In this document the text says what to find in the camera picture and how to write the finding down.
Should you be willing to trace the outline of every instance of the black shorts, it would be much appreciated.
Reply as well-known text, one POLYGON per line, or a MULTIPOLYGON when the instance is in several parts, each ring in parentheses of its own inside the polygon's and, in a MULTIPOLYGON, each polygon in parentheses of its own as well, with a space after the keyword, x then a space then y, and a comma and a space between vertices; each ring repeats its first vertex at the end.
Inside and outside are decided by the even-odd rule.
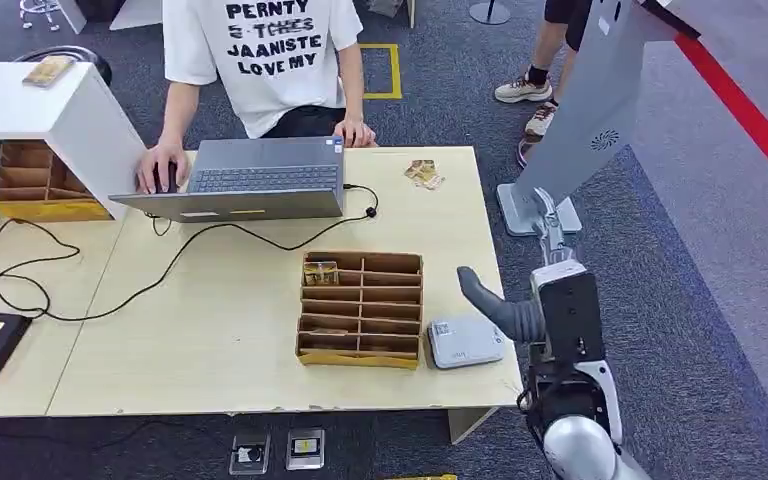
POLYGON ((329 137, 345 117, 345 108, 297 107, 285 113, 263 138, 329 137))
POLYGON ((567 25, 567 45, 578 51, 581 39, 584 38, 584 28, 590 15, 591 0, 546 0, 543 19, 549 23, 567 25))

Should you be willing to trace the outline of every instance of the red floor line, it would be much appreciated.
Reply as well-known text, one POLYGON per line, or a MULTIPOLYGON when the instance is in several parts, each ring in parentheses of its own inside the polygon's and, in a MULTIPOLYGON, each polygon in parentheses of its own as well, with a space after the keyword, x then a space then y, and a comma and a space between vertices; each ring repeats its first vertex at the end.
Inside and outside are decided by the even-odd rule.
POLYGON ((768 120, 698 40, 678 35, 676 44, 768 158, 768 120))

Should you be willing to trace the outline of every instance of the computer mouse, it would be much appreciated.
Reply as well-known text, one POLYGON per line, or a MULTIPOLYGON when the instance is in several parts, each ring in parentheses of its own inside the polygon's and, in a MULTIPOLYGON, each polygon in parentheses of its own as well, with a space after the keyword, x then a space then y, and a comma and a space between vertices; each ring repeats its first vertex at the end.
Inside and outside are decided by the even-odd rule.
POLYGON ((167 178, 169 179, 169 190, 163 191, 163 187, 160 183, 160 174, 159 174, 159 168, 157 164, 154 165, 154 185, 155 188, 157 188, 157 193, 178 193, 178 183, 175 180, 178 175, 178 164, 175 162, 169 162, 169 172, 167 173, 169 175, 167 178))

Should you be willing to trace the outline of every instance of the yellow tape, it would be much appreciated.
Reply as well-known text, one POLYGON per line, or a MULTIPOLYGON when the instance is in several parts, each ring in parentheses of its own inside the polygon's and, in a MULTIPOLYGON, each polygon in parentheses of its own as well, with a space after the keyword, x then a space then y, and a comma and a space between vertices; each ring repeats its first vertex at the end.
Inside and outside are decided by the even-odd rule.
POLYGON ((321 353, 307 353, 299 356, 303 365, 349 365, 359 367, 394 367, 416 370, 419 360, 393 357, 346 357, 321 353))
POLYGON ((32 222, 109 220, 110 214, 95 200, 0 202, 0 215, 32 222))
POLYGON ((401 100, 402 73, 399 70, 399 46, 395 43, 361 43, 360 48, 384 48, 390 51, 390 79, 392 87, 389 92, 368 92, 366 100, 401 100))

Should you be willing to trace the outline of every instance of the printed text on t-shirt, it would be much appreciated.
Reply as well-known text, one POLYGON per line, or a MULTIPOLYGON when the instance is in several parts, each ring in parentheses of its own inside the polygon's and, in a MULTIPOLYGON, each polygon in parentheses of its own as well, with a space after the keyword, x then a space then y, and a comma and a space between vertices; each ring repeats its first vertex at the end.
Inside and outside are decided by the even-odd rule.
POLYGON ((304 35, 305 32, 316 28, 313 18, 304 16, 308 1, 226 4, 225 10, 230 21, 245 21, 244 26, 236 23, 228 26, 231 38, 245 40, 256 36, 258 40, 265 40, 257 45, 234 43, 228 49, 229 56, 240 58, 237 62, 240 74, 274 76, 287 70, 313 65, 316 52, 306 53, 304 50, 322 47, 323 39, 321 34, 304 35))

